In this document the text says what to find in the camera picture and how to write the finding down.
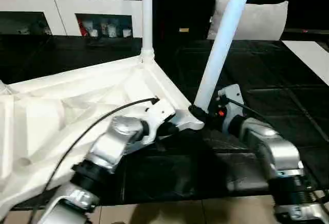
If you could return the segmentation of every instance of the tiled floor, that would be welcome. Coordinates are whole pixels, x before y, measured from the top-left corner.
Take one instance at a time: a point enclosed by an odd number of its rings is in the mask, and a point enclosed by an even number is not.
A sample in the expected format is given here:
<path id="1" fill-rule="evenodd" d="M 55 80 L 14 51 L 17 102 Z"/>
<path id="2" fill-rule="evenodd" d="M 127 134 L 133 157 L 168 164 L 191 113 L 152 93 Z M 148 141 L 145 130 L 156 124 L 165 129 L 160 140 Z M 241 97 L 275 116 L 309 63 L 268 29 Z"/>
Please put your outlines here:
<path id="1" fill-rule="evenodd" d="M 236 197 L 97 208 L 93 224 L 274 224 L 272 197 Z M 29 211 L 10 212 L 5 224 L 25 224 Z"/>
<path id="2" fill-rule="evenodd" d="M 283 41 L 316 75 L 329 85 L 329 53 L 316 42 Z"/>

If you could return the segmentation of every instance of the black tile surface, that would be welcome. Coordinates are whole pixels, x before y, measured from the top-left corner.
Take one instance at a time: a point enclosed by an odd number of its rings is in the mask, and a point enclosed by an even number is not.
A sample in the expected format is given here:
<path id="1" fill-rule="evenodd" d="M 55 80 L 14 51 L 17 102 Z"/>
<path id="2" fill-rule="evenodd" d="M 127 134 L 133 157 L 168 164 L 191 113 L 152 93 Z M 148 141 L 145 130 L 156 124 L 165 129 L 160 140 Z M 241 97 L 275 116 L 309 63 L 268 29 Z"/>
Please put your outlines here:
<path id="1" fill-rule="evenodd" d="M 157 63 L 191 102 L 211 46 L 212 41 L 163 42 L 156 49 Z M 140 48 L 141 40 L 135 39 L 2 36 L 0 79 L 28 80 L 131 57 Z M 246 104 L 291 140 L 321 184 L 329 187 L 329 88 L 281 42 L 233 42 L 216 89 L 234 83 L 240 84 Z M 109 184 L 112 191 L 104 193 L 102 204 L 267 192 L 254 154 L 236 138 L 207 128 L 185 130 L 127 156 Z"/>

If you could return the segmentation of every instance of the black cable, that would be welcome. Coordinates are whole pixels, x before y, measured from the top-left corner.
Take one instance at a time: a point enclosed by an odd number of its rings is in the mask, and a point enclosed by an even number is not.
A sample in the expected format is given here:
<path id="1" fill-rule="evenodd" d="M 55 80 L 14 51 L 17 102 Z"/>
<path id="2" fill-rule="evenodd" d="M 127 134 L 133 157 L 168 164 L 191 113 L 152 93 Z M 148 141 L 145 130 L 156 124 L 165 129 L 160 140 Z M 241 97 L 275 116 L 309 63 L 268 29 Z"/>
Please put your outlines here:
<path id="1" fill-rule="evenodd" d="M 58 168 L 61 166 L 62 162 L 64 161 L 64 159 L 67 157 L 67 155 L 71 152 L 71 150 L 74 148 L 74 146 L 95 126 L 97 125 L 99 122 L 101 122 L 102 120 L 106 119 L 107 117 L 113 115 L 114 113 L 120 111 L 120 110 L 123 110 L 127 107 L 130 107 L 132 105 L 135 105 L 135 104 L 138 104 L 138 103 L 142 103 L 142 102 L 156 102 L 158 101 L 159 99 L 157 98 L 147 98 L 147 99 L 143 99 L 143 100 L 139 100 L 139 101 L 136 101 L 136 102 L 132 102 L 132 103 L 128 103 L 126 105 L 123 105 L 121 107 L 118 107 L 112 111 L 110 111 L 109 113 L 103 115 L 101 118 L 99 118 L 98 120 L 96 120 L 93 124 L 91 124 L 90 127 L 88 127 L 87 130 L 85 130 L 79 138 L 76 139 L 76 141 L 70 146 L 70 148 L 68 148 L 68 150 L 64 153 L 64 155 L 62 156 L 62 158 L 60 159 L 60 161 L 58 162 L 58 164 L 56 165 L 55 169 L 53 170 L 50 178 L 48 179 L 45 187 L 43 188 L 41 194 L 39 195 L 38 197 L 38 201 L 36 203 L 36 205 L 33 207 L 33 211 L 31 212 L 31 215 L 30 215 L 30 218 L 29 218 L 29 221 L 28 221 L 28 224 L 32 224 L 33 222 L 33 219 L 35 217 L 35 214 L 38 210 L 38 208 L 40 207 L 41 203 L 42 203 L 42 197 L 43 197 L 43 194 L 47 191 L 47 188 L 49 187 L 54 175 L 56 174 Z"/>
<path id="2" fill-rule="evenodd" d="M 268 123 L 269 125 L 272 126 L 271 122 L 269 122 L 268 119 L 264 115 L 262 115 L 261 113 L 257 112 L 256 110 L 252 109 L 251 107 L 248 107 L 248 106 L 246 106 L 244 104 L 241 104 L 240 102 L 237 102 L 235 100 L 229 99 L 227 97 L 226 97 L 226 100 L 229 101 L 229 102 L 231 102 L 231 103 L 233 103 L 233 104 L 235 104 L 235 105 L 237 105 L 237 106 L 239 106 L 239 107 L 242 107 L 242 108 L 244 108 L 244 109 L 246 109 L 246 110 L 254 113 L 258 117 L 262 118 L 263 121 L 265 121 L 266 123 Z"/>
<path id="3" fill-rule="evenodd" d="M 262 118 L 266 123 L 268 123 L 270 126 L 272 126 L 272 127 L 275 129 L 275 127 L 274 127 L 274 126 L 268 121 L 268 119 L 267 119 L 264 115 L 262 115 L 261 113 L 257 112 L 256 110 L 254 110 L 254 109 L 252 109 L 252 108 L 250 108 L 250 107 L 248 107 L 248 106 L 246 106 L 246 105 L 244 105 L 244 104 L 241 104 L 240 102 L 237 102 L 237 101 L 235 101 L 235 100 L 229 99 L 229 98 L 227 98 L 227 97 L 226 97 L 226 100 L 229 101 L 229 102 L 231 102 L 231 103 L 233 103 L 233 104 L 235 104 L 235 105 L 237 105 L 237 106 L 239 106 L 239 107 L 242 107 L 242 108 L 244 108 L 244 109 L 246 109 L 246 110 L 248 110 L 248 111 L 254 113 L 255 115 L 257 115 L 258 117 Z M 318 187 L 319 187 L 319 188 L 321 189 L 321 191 L 324 193 L 324 197 L 322 197 L 322 198 L 319 198 L 319 197 L 316 195 L 315 192 L 313 192 L 313 195 L 314 195 L 314 197 L 316 198 L 316 200 L 319 202 L 319 204 L 321 205 L 323 211 L 329 216 L 329 210 L 328 210 L 328 209 L 326 208 L 326 206 L 324 205 L 326 202 L 329 201 L 329 191 L 325 191 L 325 190 L 324 190 L 324 187 L 322 187 L 320 180 L 319 180 L 318 177 L 315 175 L 315 173 L 313 172 L 313 170 L 308 166 L 308 164 L 307 164 L 305 161 L 303 161 L 302 163 L 303 163 L 303 164 L 305 165 L 305 167 L 307 168 L 307 171 L 309 172 L 309 174 L 311 174 L 311 176 L 314 178 L 314 180 L 315 180 L 315 182 L 317 183 Z"/>
<path id="4" fill-rule="evenodd" d="M 303 165 L 305 165 L 306 167 L 306 170 L 309 172 L 309 174 L 311 174 L 311 176 L 313 177 L 313 179 L 315 180 L 315 182 L 317 183 L 318 187 L 322 188 L 321 187 L 321 182 L 320 180 L 318 179 L 318 177 L 314 174 L 313 170 L 310 168 L 310 166 L 305 162 L 305 161 L 302 161 Z M 318 197 L 318 195 L 313 191 L 313 195 L 316 199 L 316 201 L 320 204 L 321 208 L 323 209 L 323 211 L 327 214 L 327 216 L 329 217 L 329 210 L 327 209 L 327 207 L 324 205 L 325 204 L 325 201 L 323 201 L 323 198 L 327 197 L 327 192 L 325 190 L 323 190 L 323 188 L 321 189 L 322 192 L 324 193 L 324 197 L 320 198 Z"/>

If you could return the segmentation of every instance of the white plastic part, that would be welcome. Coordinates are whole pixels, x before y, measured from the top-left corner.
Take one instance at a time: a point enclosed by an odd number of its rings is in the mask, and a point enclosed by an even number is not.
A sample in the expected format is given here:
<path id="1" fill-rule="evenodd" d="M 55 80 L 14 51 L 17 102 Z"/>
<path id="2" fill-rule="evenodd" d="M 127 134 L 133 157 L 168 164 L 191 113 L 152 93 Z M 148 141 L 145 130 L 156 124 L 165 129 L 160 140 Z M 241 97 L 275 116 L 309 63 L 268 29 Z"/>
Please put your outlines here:
<path id="1" fill-rule="evenodd" d="M 226 96 L 227 98 L 244 104 L 241 90 L 238 84 L 229 85 L 218 91 L 218 98 L 220 99 L 222 96 Z M 229 134 L 228 127 L 233 120 L 233 118 L 237 115 L 243 116 L 243 109 L 240 106 L 237 106 L 234 103 L 229 102 L 225 106 L 227 108 L 226 117 L 223 122 L 222 131 L 224 134 Z"/>
<path id="2" fill-rule="evenodd" d="M 14 97 L 0 96 L 0 191 L 12 171 Z"/>
<path id="3" fill-rule="evenodd" d="M 154 57 L 153 51 L 153 0 L 143 0 L 143 47 L 142 57 L 147 61 Z"/>
<path id="4" fill-rule="evenodd" d="M 144 136 L 142 140 L 136 141 L 134 144 L 131 144 L 127 149 L 126 153 L 133 153 L 145 146 L 154 143 L 155 138 L 157 136 L 158 128 L 165 122 L 166 119 L 175 115 L 175 113 L 175 109 L 166 99 L 161 99 L 157 103 L 152 105 L 143 117 L 143 120 L 149 126 L 149 134 L 147 136 Z"/>
<path id="5" fill-rule="evenodd" d="M 0 80 L 0 95 L 10 94 L 8 87 Z"/>
<path id="6" fill-rule="evenodd" d="M 209 55 L 194 105 L 208 111 L 228 50 L 247 0 L 229 0 Z"/>
<path id="7" fill-rule="evenodd" d="M 14 155 L 29 158 L 64 127 L 64 107 L 60 100 L 26 97 L 15 102 L 14 120 Z"/>

